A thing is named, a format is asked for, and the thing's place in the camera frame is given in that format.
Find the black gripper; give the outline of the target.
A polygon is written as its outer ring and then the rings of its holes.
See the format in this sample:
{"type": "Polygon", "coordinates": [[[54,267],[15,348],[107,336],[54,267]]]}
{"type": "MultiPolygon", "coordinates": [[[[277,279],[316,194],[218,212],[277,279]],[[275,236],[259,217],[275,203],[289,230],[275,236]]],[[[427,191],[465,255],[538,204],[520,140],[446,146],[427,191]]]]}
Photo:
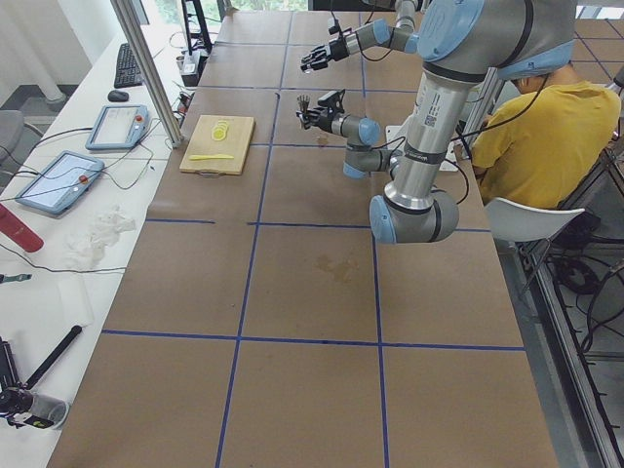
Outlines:
{"type": "Polygon", "coordinates": [[[309,130],[316,127],[324,132],[340,131],[342,120],[346,117],[343,109],[325,106],[308,108],[309,103],[310,96],[299,95],[297,97],[298,110],[295,114],[302,129],[309,130]]]}
{"type": "Polygon", "coordinates": [[[312,49],[301,58],[300,69],[304,73],[322,70],[328,67],[331,60],[339,61],[349,56],[346,38],[344,36],[330,40],[326,45],[320,45],[312,49]]]}

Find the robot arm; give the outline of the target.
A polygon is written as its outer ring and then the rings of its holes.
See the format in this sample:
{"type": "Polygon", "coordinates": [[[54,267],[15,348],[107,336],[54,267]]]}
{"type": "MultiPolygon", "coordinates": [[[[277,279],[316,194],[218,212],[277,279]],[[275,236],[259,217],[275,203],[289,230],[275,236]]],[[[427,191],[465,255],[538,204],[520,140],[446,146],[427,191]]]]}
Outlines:
{"type": "Polygon", "coordinates": [[[381,47],[388,51],[414,54],[419,36],[416,33],[415,15],[424,13],[429,1],[367,1],[376,11],[381,8],[393,9],[397,13],[395,25],[385,19],[368,20],[355,29],[343,29],[334,13],[328,20],[328,33],[335,35],[326,45],[315,47],[300,61],[300,69],[305,72],[327,68],[331,61],[340,61],[350,56],[365,55],[365,50],[381,47]]]}
{"type": "Polygon", "coordinates": [[[346,175],[386,172],[392,179],[370,201],[370,227],[379,243],[428,243],[448,237],[458,222],[456,202],[433,184],[445,159],[470,90],[490,68],[509,81],[552,72],[567,64],[573,48],[573,1],[382,1],[397,22],[377,19],[341,31],[329,23],[334,40],[301,60],[305,72],[332,60],[380,46],[423,60],[414,111],[403,129],[402,150],[375,150],[379,125],[344,111],[341,94],[329,93],[315,108],[301,103],[305,129],[318,127],[345,137],[346,175]]]}

